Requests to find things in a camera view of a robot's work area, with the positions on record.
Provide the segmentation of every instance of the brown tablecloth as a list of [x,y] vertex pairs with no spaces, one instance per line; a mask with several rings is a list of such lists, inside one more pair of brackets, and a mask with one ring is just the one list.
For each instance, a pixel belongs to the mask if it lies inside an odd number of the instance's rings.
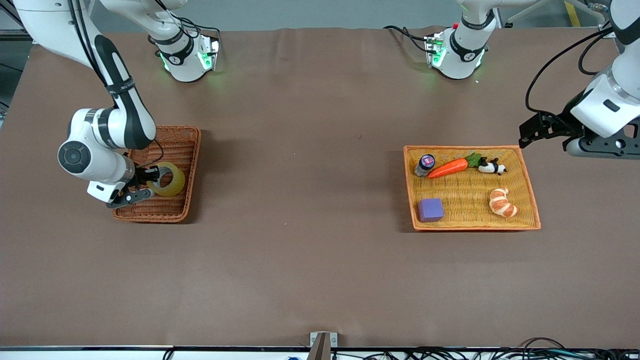
[[[637,347],[640,163],[525,150],[543,229],[416,233],[402,147],[517,143],[530,80],[591,29],[502,29],[469,79],[385,30],[223,34],[220,72],[174,81],[144,34],[111,35],[158,124],[204,131],[191,216],[127,224],[56,161],[91,70],[36,46],[0,131],[2,345]],[[588,83],[579,50],[532,103]],[[587,67],[615,57],[601,42]]]

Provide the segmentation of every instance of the yellow tape roll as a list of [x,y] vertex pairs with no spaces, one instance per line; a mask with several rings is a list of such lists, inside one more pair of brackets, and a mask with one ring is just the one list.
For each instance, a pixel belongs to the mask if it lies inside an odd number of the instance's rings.
[[[172,197],[178,195],[182,188],[184,187],[184,173],[173,163],[164,161],[162,163],[156,164],[160,169],[160,178],[158,181],[152,183],[151,181],[147,181],[147,186],[154,191],[154,193],[164,196],[164,197]],[[165,174],[168,173],[173,174],[173,179],[169,183],[169,185],[164,188],[160,187],[160,180]]]

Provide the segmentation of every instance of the wicker basket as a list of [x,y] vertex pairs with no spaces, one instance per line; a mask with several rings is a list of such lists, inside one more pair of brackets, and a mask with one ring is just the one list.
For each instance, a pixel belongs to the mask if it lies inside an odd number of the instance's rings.
[[[132,222],[183,221],[189,213],[198,151],[200,150],[200,137],[200,130],[197,127],[158,126],[156,140],[164,149],[162,161],[169,161],[182,170],[186,179],[184,188],[173,197],[155,195],[149,200],[114,209],[113,217]],[[142,164],[156,159],[160,153],[160,148],[156,143],[152,143],[146,149],[129,151],[129,157],[133,162]]]
[[[418,177],[414,169],[420,157],[432,154],[436,167],[478,152],[487,158],[499,158],[507,167],[502,176],[483,174],[475,168],[448,176],[428,179]],[[416,230],[538,230],[540,216],[533,195],[527,168],[518,146],[405,146],[404,172],[409,194],[413,227]],[[509,189],[509,201],[518,207],[518,214],[503,218],[489,208],[489,194],[500,187]],[[440,198],[445,217],[437,222],[420,222],[418,203],[422,199]]]

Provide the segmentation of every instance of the croissant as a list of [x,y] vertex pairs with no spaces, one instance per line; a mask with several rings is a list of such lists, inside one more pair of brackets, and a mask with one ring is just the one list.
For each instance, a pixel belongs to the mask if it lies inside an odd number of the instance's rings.
[[518,213],[518,208],[507,200],[508,193],[509,189],[507,188],[497,188],[492,191],[491,195],[489,196],[489,198],[491,199],[489,201],[491,210],[494,213],[506,218],[513,217]]

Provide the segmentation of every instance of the purple block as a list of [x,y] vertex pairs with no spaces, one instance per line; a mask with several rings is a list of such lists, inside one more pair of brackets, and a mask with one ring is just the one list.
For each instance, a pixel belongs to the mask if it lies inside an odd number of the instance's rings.
[[438,198],[420,200],[418,211],[420,213],[420,222],[436,222],[444,217],[442,200]]

